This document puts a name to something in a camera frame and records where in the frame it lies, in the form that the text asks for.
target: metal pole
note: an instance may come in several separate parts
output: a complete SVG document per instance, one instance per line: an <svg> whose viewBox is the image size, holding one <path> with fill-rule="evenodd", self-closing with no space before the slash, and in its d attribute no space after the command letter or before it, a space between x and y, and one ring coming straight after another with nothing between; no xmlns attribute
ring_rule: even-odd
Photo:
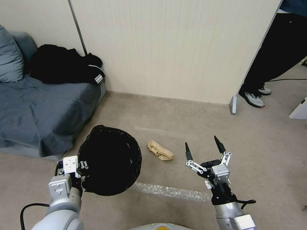
<svg viewBox="0 0 307 230"><path fill-rule="evenodd" d="M87 51L86 51L86 48L85 48L85 45L84 45L84 41L83 41L83 38L82 38L80 27L79 27L79 24L78 24L78 21L77 21L77 18L76 18L76 14L74 12L71 0L68 0L68 4L69 4L69 7L70 7L70 11L71 11L71 13L73 15L73 18L74 18L74 22L75 22L75 25L76 25L76 28L77 28L77 31L78 31L78 34L79 34L79 38L80 38L80 41L81 41L81 44L82 44L82 47L83 47L84 54L87 55Z"/></svg>

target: black cable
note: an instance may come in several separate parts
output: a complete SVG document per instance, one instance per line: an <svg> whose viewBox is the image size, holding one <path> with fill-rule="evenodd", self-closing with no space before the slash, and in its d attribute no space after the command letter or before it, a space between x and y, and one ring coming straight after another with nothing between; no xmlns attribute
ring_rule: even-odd
<svg viewBox="0 0 307 230"><path fill-rule="evenodd" d="M25 229L25 223L23 221L23 213L25 211L26 208L31 207L31 206L44 206L44 207L49 207L49 204L43 204L43 203L32 203L32 204L28 204L26 206L23 207L23 209L20 212L20 226L21 226L21 230L26 230Z"/></svg>
<svg viewBox="0 0 307 230"><path fill-rule="evenodd" d="M242 200L238 200L238 199L233 199L229 196L227 196L220 188L219 188L220 192L226 197L228 198L229 200L232 200L234 202L237 202L237 203L242 203L243 205L241 206L241 209L243 210L244 207L247 205L247 204L253 204L253 203L256 203L256 200L248 200L248 201L242 201Z"/></svg>
<svg viewBox="0 0 307 230"><path fill-rule="evenodd" d="M299 78L284 78L284 79L270 80L270 81L283 81L283 80L302 80L302 81L307 81L307 79L299 79Z"/></svg>
<svg viewBox="0 0 307 230"><path fill-rule="evenodd" d="M243 210L244 209L244 207L246 206L247 204L243 204L242 206L241 206L241 209Z"/></svg>
<svg viewBox="0 0 307 230"><path fill-rule="evenodd" d="M59 163L57 163L57 166L55 167L54 176L58 175L58 169L59 169Z"/></svg>

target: tape on floor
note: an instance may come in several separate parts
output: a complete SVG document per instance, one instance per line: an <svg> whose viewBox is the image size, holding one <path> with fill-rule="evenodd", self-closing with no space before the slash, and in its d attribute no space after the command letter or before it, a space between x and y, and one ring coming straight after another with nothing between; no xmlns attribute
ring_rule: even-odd
<svg viewBox="0 0 307 230"><path fill-rule="evenodd" d="M150 128L141 128L135 126L134 129L138 131L147 131L150 133L154 134L159 134L159 135L164 135L164 136L172 136L172 137L177 137L181 138L184 140L195 140L198 141L198 136L194 134L187 134L187 133L181 133L181 132L174 132L174 131L167 131L167 130L162 130L162 129L150 129Z"/></svg>
<svg viewBox="0 0 307 230"><path fill-rule="evenodd" d="M137 191L168 196L172 198L180 198L186 200L194 200L205 202L211 199L211 195L205 192L186 190L181 188L173 188L168 186L154 185L154 184L145 184L141 182L135 182L132 186Z"/></svg>

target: black pants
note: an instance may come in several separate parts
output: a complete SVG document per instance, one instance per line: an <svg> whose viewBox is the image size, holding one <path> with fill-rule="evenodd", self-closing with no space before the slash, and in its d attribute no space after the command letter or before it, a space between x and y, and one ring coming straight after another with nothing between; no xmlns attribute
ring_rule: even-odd
<svg viewBox="0 0 307 230"><path fill-rule="evenodd" d="M242 89L255 93L307 56L307 17L278 13L245 78Z"/></svg>

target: gray pillow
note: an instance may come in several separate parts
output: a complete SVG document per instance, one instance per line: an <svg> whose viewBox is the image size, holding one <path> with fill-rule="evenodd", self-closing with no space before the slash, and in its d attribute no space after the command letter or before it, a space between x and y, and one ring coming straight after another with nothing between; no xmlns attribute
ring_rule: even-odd
<svg viewBox="0 0 307 230"><path fill-rule="evenodd" d="M16 82L23 77L23 57L12 35L0 25L0 82Z"/></svg>

